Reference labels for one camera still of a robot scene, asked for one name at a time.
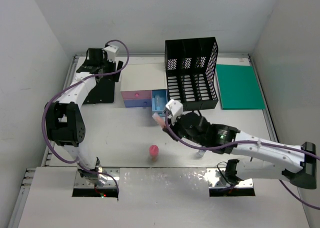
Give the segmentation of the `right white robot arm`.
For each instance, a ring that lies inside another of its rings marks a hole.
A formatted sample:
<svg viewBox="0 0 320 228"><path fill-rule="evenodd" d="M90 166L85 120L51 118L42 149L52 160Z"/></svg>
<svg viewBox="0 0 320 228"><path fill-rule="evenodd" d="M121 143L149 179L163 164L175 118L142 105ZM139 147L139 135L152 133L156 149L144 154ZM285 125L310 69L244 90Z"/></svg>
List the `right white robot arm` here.
<svg viewBox="0 0 320 228"><path fill-rule="evenodd" d="M202 115L189 112L174 118L165 112L166 132L173 140L200 151L247 156L230 159L222 177L236 185L250 178L278 179L304 189L317 187L316 146L285 145L249 135L222 124L211 124Z"/></svg>

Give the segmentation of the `light blue small drawer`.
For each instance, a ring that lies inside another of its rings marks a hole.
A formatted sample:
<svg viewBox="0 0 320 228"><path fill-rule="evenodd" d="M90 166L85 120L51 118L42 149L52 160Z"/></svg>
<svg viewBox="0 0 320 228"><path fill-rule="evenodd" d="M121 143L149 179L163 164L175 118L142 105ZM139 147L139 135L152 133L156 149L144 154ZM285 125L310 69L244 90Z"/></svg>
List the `light blue small drawer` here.
<svg viewBox="0 0 320 228"><path fill-rule="evenodd" d="M151 110L158 113L160 117L164 117L164 111L168 102L167 90L152 90L151 93Z"/></svg>

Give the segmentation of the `pink drawer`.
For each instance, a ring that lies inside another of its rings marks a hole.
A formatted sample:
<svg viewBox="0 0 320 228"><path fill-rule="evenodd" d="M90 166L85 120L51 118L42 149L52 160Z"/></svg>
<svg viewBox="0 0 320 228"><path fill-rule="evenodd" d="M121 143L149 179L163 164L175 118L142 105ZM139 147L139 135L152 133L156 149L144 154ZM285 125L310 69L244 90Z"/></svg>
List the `pink drawer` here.
<svg viewBox="0 0 320 228"><path fill-rule="evenodd" d="M131 99L150 99L152 97L151 90L138 90L138 91L121 91L124 100Z"/></svg>

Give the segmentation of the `orange yellow capped tube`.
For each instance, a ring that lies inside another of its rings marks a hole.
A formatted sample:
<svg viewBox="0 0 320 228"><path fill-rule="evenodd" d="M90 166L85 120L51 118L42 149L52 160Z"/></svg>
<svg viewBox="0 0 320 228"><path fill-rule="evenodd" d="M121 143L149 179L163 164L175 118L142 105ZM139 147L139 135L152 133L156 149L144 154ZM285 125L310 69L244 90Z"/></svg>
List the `orange yellow capped tube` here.
<svg viewBox="0 0 320 228"><path fill-rule="evenodd" d="M158 115L158 113L153 113L152 118L162 129L166 127L165 121Z"/></svg>

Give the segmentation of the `pink capped glue bottle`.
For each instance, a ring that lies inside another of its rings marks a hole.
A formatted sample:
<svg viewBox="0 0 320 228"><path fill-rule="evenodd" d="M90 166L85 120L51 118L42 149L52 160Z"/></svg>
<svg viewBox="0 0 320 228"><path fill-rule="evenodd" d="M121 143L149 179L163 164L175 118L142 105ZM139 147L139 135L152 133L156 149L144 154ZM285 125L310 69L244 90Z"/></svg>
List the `pink capped glue bottle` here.
<svg viewBox="0 0 320 228"><path fill-rule="evenodd" d="M151 145L149 147L149 155L152 161L156 161L159 155L159 148L157 145Z"/></svg>

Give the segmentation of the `small clear white bottle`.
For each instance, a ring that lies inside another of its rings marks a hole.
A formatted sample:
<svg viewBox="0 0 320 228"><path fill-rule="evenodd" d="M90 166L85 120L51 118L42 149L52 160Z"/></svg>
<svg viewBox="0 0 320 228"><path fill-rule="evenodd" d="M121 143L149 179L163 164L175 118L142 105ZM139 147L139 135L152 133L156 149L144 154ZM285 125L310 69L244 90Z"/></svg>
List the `small clear white bottle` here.
<svg viewBox="0 0 320 228"><path fill-rule="evenodd" d="M206 153L205 150L198 150L196 153L196 158L202 158L205 153Z"/></svg>

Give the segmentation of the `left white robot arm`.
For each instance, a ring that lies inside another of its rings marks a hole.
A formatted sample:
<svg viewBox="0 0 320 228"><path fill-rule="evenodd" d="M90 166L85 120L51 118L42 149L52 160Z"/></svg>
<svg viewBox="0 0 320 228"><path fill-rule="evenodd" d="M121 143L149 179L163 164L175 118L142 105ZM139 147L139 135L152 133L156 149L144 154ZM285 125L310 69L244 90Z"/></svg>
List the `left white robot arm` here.
<svg viewBox="0 0 320 228"><path fill-rule="evenodd" d="M82 145L86 127L81 114L84 104L113 103L115 83L119 81L123 62L116 62L119 48L107 44L103 49L89 48L85 61L76 70L70 89L49 104L45 131L50 141L62 147L78 166L82 178L95 186L106 185L110 175L90 148Z"/></svg>

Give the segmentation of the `purple bottom drawer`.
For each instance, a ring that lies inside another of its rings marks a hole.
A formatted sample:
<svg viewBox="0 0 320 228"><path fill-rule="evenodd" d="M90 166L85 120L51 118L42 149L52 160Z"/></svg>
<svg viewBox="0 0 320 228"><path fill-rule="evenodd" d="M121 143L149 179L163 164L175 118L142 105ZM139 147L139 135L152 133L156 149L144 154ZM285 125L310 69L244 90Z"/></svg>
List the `purple bottom drawer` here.
<svg viewBox="0 0 320 228"><path fill-rule="evenodd" d="M127 108L132 107L151 107L152 100L151 99L125 99L124 105Z"/></svg>

